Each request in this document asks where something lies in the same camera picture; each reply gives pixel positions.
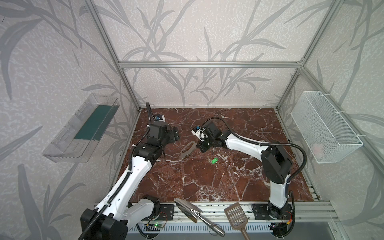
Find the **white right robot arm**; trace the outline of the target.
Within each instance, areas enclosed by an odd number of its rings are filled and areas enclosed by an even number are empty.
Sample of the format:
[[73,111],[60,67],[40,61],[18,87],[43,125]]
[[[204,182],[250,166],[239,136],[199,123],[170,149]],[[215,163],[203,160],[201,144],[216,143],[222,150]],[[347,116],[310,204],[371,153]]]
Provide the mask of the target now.
[[273,219],[280,218],[286,211],[289,199],[289,184],[293,162],[281,145],[256,142],[243,138],[231,130],[221,131],[214,122],[192,129],[199,138],[197,148],[202,153],[210,148],[226,148],[256,158],[263,164],[263,170],[270,181],[270,197],[267,213]]

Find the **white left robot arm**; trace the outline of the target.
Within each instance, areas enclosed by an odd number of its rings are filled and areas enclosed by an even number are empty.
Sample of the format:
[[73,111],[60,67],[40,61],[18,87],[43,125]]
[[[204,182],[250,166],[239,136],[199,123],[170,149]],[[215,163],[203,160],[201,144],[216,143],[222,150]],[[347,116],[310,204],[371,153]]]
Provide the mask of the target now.
[[144,138],[146,142],[133,146],[128,167],[107,196],[93,210],[82,213],[81,240],[124,240],[141,220],[158,214],[160,204],[155,197],[145,197],[130,208],[127,205],[166,145],[178,141],[180,135],[176,127],[158,120],[148,125]]

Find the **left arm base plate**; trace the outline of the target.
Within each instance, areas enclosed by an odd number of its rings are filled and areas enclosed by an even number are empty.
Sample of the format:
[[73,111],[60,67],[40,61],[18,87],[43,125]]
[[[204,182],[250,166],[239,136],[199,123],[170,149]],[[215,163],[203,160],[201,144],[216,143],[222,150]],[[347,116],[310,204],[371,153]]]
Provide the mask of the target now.
[[160,213],[156,221],[172,221],[175,213],[174,204],[160,204]]

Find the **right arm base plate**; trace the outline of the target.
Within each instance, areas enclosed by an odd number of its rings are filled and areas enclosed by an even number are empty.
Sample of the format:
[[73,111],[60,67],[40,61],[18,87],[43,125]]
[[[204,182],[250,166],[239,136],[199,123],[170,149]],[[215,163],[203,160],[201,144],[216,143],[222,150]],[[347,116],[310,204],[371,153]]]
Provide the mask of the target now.
[[291,219],[293,213],[292,205],[286,203],[281,209],[276,206],[267,204],[252,204],[252,211],[256,220],[282,220],[287,221]]

